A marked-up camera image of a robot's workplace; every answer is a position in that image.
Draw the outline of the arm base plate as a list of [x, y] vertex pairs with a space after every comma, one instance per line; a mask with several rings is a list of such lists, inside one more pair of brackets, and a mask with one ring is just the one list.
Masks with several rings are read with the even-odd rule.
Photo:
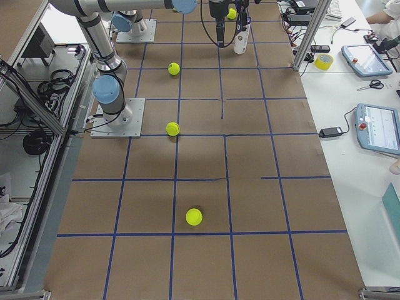
[[140, 138], [143, 125], [145, 99], [143, 97], [128, 97], [122, 113], [116, 118], [104, 114], [101, 106], [97, 105], [97, 114], [101, 117], [94, 120], [92, 138]]
[[114, 25], [118, 31], [116, 42], [124, 44], [153, 43], [156, 33], [156, 19], [142, 19], [139, 22], [127, 21]]

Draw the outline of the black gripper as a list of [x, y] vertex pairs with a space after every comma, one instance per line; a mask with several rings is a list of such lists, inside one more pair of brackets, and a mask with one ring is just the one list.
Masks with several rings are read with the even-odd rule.
[[[218, 47], [224, 47], [224, 18], [229, 13], [229, 0], [209, 0], [209, 12], [215, 19], [216, 43]], [[238, 31], [245, 31], [248, 25], [248, 0], [238, 2]]]

